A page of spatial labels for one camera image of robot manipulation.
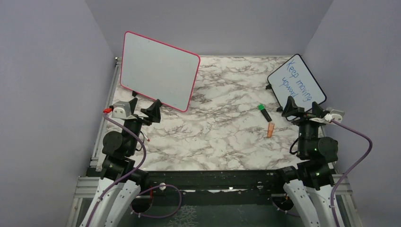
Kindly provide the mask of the pink framed whiteboard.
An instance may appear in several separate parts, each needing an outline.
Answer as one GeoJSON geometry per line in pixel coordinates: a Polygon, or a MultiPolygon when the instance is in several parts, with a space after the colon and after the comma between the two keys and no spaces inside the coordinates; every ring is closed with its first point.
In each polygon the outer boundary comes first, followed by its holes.
{"type": "Polygon", "coordinates": [[[124,34],[120,85],[186,112],[200,67],[199,55],[131,31],[124,34]]]}

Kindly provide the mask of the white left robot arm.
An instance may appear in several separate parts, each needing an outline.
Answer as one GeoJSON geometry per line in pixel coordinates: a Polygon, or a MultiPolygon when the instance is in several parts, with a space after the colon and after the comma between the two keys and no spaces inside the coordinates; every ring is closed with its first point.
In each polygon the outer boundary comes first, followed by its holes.
{"type": "Polygon", "coordinates": [[[100,179],[94,198],[81,222],[82,227],[115,227],[130,202],[148,190],[148,173],[140,170],[146,158],[145,138],[140,135],[143,125],[161,121],[160,100],[135,114],[138,99],[119,101],[104,109],[103,118],[121,128],[103,137],[100,179]]]}

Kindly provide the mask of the red white marker pen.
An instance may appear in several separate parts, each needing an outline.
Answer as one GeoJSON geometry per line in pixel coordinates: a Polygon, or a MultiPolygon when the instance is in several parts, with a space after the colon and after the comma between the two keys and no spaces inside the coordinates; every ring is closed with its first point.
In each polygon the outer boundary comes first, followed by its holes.
{"type": "Polygon", "coordinates": [[[150,141],[150,138],[144,132],[141,132],[141,134],[146,141],[150,141]]]}

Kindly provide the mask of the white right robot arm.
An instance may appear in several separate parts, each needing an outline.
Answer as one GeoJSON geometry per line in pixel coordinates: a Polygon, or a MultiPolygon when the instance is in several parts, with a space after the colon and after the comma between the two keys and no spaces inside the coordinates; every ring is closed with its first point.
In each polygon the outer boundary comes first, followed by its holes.
{"type": "Polygon", "coordinates": [[[312,112],[296,105],[292,96],[287,99],[283,117],[297,117],[299,127],[296,156],[301,160],[296,167],[278,170],[273,187],[286,192],[292,200],[304,226],[343,227],[335,194],[335,181],[329,164],[338,160],[338,142],[330,137],[319,137],[319,127],[335,117],[312,103],[312,112]]]}

